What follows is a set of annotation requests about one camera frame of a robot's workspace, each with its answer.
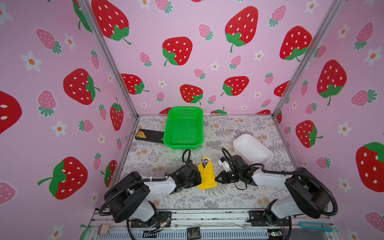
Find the green plastic basket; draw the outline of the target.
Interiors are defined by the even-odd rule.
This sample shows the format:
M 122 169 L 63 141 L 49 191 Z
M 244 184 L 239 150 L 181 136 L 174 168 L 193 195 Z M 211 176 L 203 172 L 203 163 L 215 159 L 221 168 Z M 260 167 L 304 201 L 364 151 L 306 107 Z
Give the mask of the green plastic basket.
M 169 110 L 163 143 L 174 150 L 195 150 L 203 144 L 203 110 L 174 107 Z

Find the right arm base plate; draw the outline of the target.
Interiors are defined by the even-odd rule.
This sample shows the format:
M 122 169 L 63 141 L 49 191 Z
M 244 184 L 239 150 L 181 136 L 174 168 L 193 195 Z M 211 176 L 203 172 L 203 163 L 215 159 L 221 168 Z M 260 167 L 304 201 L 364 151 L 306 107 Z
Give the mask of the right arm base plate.
M 247 223 L 251 223 L 253 227 L 288 227 L 290 225 L 289 218 L 278 219 L 272 213 L 265 213 L 265 211 L 249 211 Z

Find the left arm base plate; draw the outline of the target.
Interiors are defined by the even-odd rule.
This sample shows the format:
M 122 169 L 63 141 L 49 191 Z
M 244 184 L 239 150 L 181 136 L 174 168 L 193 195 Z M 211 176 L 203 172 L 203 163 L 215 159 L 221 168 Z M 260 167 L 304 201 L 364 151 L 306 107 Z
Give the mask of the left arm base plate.
M 170 227 L 172 220 L 172 212 L 168 211 L 160 211 L 155 213 L 155 215 L 146 222 L 143 222 L 139 219 L 133 219 L 130 223 L 131 228 L 158 228 L 162 227 Z

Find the yellow paper napkin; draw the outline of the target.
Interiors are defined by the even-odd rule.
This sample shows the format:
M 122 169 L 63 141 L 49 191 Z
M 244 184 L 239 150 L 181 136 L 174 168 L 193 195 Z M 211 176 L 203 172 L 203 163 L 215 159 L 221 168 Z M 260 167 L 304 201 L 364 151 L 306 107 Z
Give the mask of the yellow paper napkin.
M 207 190 L 207 189 L 215 188 L 218 186 L 218 183 L 215 181 L 215 172 L 214 172 L 211 159 L 205 168 L 203 168 L 202 161 L 201 161 L 198 165 L 198 170 L 202 178 L 202 183 L 198 185 L 199 189 Z

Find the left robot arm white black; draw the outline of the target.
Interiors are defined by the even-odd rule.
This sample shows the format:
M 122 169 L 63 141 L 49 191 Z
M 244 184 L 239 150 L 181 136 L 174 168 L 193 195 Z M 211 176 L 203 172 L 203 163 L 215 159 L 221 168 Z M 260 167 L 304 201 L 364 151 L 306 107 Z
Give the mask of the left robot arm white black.
M 163 178 L 144 178 L 138 172 L 130 173 L 105 193 L 105 202 L 98 215 L 112 216 L 115 223 L 132 220 L 146 227 L 163 224 L 162 214 L 147 197 L 172 195 L 202 183 L 201 173 L 191 160 L 190 149 L 183 152 L 182 161 L 179 169 Z

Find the silver spoon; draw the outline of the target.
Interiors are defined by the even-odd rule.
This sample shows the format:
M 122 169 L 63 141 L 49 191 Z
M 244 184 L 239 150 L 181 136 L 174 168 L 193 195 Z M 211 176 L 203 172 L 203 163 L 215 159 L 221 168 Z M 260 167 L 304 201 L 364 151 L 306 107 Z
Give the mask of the silver spoon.
M 209 158 L 203 159 L 203 160 L 202 160 L 203 168 L 205 168 L 205 167 L 208 165 L 209 162 L 210 162 L 210 159 L 209 159 Z

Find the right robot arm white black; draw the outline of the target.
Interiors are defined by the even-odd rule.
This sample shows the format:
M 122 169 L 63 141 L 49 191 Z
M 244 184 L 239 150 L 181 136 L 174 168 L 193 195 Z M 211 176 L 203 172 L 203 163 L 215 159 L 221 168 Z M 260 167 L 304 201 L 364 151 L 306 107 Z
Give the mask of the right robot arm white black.
M 332 217 L 338 213 L 338 204 L 332 192 L 305 168 L 294 171 L 266 170 L 265 165 L 248 165 L 239 155 L 232 156 L 222 148 L 223 157 L 219 164 L 224 167 L 215 179 L 220 184 L 245 186 L 267 186 L 285 190 L 290 196 L 283 200 L 273 200 L 262 213 L 262 221 L 275 226 L 282 219 L 306 215 L 313 219 L 321 216 Z

